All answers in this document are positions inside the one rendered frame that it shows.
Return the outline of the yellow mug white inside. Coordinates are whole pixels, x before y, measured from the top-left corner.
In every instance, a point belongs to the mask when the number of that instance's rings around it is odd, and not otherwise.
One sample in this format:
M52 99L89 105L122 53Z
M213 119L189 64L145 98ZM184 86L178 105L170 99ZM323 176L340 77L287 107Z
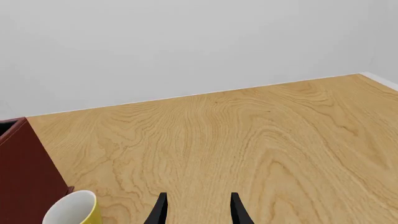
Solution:
M42 224L103 224L96 195L79 190L62 197L46 212Z

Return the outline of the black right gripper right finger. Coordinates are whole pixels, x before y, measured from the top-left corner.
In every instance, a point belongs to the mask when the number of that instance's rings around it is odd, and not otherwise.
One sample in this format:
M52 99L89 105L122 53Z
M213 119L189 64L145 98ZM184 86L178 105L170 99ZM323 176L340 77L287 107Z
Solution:
M231 193L230 210L233 224L254 224L236 192Z

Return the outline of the red-brown desk caddy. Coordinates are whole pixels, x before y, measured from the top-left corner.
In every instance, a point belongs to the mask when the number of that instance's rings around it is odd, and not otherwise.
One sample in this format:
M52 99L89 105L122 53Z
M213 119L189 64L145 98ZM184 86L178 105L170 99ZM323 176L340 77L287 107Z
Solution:
M0 121L0 224L42 224L72 193L25 117Z

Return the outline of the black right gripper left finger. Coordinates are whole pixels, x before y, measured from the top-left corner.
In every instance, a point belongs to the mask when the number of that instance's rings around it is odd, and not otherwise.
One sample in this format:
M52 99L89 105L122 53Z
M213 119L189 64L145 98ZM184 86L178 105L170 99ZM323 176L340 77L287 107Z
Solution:
M144 224L165 224L167 218L167 209L167 193L162 192L159 194L158 199Z

